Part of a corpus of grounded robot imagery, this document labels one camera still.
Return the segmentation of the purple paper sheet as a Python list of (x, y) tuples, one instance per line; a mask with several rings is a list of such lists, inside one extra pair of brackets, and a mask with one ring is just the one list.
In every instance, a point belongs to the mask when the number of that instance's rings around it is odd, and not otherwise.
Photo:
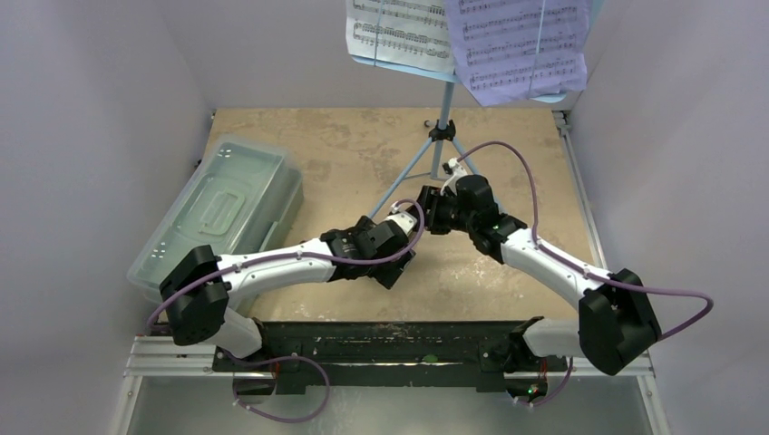
[(481, 106), (586, 89), (592, 2), (457, 0), (444, 9), (454, 73)]

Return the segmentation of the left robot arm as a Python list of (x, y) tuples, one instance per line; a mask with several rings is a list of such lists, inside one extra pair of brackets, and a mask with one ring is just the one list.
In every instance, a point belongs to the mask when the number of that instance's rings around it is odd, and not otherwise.
[(161, 282), (160, 310), (176, 345), (214, 344), (257, 371), (268, 364), (270, 346), (258, 322), (237, 312), (242, 300), (291, 285), (359, 278), (390, 289), (423, 231), (420, 218), (394, 212), (379, 223), (361, 217), (352, 227), (254, 254), (217, 255), (209, 245), (196, 246)]

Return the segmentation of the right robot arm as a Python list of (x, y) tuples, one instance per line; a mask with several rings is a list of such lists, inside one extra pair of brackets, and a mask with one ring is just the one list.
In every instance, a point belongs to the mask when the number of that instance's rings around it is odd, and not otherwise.
[(579, 357), (615, 375), (662, 338), (642, 282), (568, 255), (527, 224), (500, 211), (489, 181), (463, 176), (453, 187), (424, 186), (417, 198), (433, 235), (466, 234), (475, 249), (532, 277), (577, 311), (573, 322), (534, 317), (511, 332), (509, 363), (530, 369), (545, 357)]

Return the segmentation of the white sheet music page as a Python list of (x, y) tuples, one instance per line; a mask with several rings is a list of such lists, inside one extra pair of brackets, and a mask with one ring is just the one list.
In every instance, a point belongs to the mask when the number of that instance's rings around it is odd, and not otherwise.
[(346, 47), (374, 64), (454, 72), (443, 1), (347, 0)]

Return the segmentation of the light blue music stand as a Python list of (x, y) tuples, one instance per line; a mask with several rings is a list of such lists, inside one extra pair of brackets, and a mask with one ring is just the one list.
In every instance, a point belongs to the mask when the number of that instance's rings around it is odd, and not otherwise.
[[(597, 18), (597, 15), (600, 7), (602, 6), (602, 3), (600, 1), (590, 1), (590, 2), (592, 2), (593, 4), (591, 25), (590, 25), (590, 29), (591, 29), (591, 26), (593, 25), (594, 20)], [(426, 172), (425, 175), (426, 177), (433, 180), (440, 179), (439, 166), (440, 166), (440, 159), (443, 154), (444, 143), (450, 142), (453, 145), (454, 149), (459, 153), (462, 153), (464, 151), (462, 144), (458, 142), (456, 139), (456, 129), (453, 121), (450, 118), (454, 90), (457, 86), (459, 85), (463, 86), (463, 85), (454, 72), (452, 74), (428, 72), (428, 71), (420, 70), (414, 67), (406, 67), (403, 65), (397, 65), (392, 63), (374, 64), (371, 61), (363, 58), (357, 58), (352, 55), (351, 57), (358, 63), (362, 63), (362, 64), (366, 64), (366, 65), (370, 65), (378, 68), (384, 68), (392, 71), (398, 71), (402, 73), (409, 73), (412, 75), (432, 78), (435, 80), (439, 80), (444, 84), (443, 101), (441, 104), (440, 114), (436, 121), (428, 122), (426, 124), (427, 128), (429, 128), (430, 130), (427, 140), (418, 149), (418, 151), (415, 152), (415, 155), (412, 157), (410, 162), (405, 166), (404, 169), (401, 170), (400, 174), (395, 178), (395, 180), (393, 181), (391, 186), (388, 188), (388, 190), (384, 193), (384, 195), (378, 200), (378, 202), (374, 205), (372, 210), (369, 212), (368, 215), (370, 217), (373, 217), (375, 214), (379, 212), (379, 210), (383, 207), (385, 202), (393, 195), (394, 191), (401, 185), (401, 183), (404, 180), (415, 178), (416, 175), (413, 172), (414, 166), (420, 161), (420, 159), (422, 158), (422, 156), (425, 154), (426, 151), (432, 152), (433, 159), (432, 159), (431, 167), (429, 171)], [(526, 101), (541, 102), (545, 104), (555, 104), (555, 103), (562, 102), (568, 95), (574, 94), (574, 93), (576, 92), (568, 93), (560, 100), (549, 98), (546, 101), (537, 101), (537, 100), (526, 100)]]

